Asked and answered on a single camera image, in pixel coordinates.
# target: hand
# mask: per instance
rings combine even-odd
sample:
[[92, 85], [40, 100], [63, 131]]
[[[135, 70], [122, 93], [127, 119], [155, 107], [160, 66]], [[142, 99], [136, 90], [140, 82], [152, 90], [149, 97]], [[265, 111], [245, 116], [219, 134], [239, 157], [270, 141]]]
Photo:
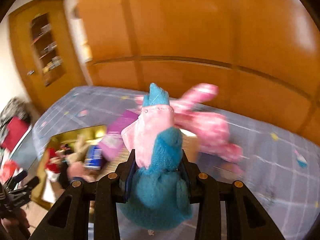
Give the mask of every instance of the hand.
[[[29, 228], [30, 227], [30, 224], [27, 220], [27, 214], [26, 212], [23, 210], [23, 209], [19, 209], [18, 210], [19, 214], [20, 214], [20, 217], [22, 218], [22, 224], [26, 227], [26, 228]], [[4, 228], [6, 230], [8, 230], [8, 228], [10, 226], [17, 226], [19, 225], [19, 221], [16, 219], [16, 218], [4, 218], [1, 220], [2, 222], [2, 225], [4, 226]]]

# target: black robotic device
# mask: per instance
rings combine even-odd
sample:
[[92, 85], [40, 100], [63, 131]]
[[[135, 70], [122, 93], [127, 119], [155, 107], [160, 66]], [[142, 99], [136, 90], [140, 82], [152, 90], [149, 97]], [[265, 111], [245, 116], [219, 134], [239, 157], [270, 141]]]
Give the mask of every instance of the black robotic device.
[[[30, 240], [87, 240], [92, 200], [95, 200], [94, 240], [120, 240], [116, 203], [126, 203], [130, 197], [136, 169], [135, 152], [132, 150], [127, 162], [119, 164], [116, 172], [99, 181], [73, 181], [40, 222]], [[233, 184], [217, 182], [201, 173], [184, 153], [179, 171], [187, 182], [190, 203], [200, 204], [195, 240], [221, 239], [220, 201], [226, 204], [228, 240], [284, 240], [273, 220], [241, 181]]]

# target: door glass panel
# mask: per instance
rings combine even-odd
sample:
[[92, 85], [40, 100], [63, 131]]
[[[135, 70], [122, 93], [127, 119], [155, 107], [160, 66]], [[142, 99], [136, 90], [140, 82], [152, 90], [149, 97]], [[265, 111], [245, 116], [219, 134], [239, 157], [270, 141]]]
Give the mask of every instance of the door glass panel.
[[57, 43], [51, 32], [48, 15], [43, 14], [31, 22], [32, 52], [44, 85], [49, 86], [65, 73], [58, 55]]

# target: orange wooden panel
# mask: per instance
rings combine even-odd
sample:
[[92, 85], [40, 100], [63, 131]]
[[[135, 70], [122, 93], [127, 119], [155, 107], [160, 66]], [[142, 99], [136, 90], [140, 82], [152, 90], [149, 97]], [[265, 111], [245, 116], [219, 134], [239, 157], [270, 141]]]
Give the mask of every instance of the orange wooden panel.
[[320, 32], [299, 0], [238, 0], [238, 65], [314, 95], [320, 81]]
[[180, 98], [184, 92], [199, 83], [211, 83], [219, 87], [218, 96], [206, 105], [228, 108], [228, 84], [231, 70], [195, 63], [175, 61], [142, 61], [145, 91], [154, 82], [169, 95]]
[[320, 146], [320, 109], [318, 107], [300, 135]]
[[132, 56], [121, 0], [78, 0], [93, 60]]
[[310, 102], [300, 94], [260, 76], [233, 72], [232, 112], [296, 132], [307, 116]]
[[141, 55], [230, 63], [230, 0], [129, 0]]
[[132, 61], [97, 63], [87, 68], [95, 86], [139, 89]]

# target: wooden wardrobe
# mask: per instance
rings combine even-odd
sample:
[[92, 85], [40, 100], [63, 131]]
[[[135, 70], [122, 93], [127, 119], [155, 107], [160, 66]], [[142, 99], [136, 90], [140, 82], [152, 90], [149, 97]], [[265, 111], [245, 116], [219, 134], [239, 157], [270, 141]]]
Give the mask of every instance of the wooden wardrobe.
[[172, 97], [219, 86], [206, 104], [320, 144], [320, 32], [299, 0], [79, 0], [94, 85]]

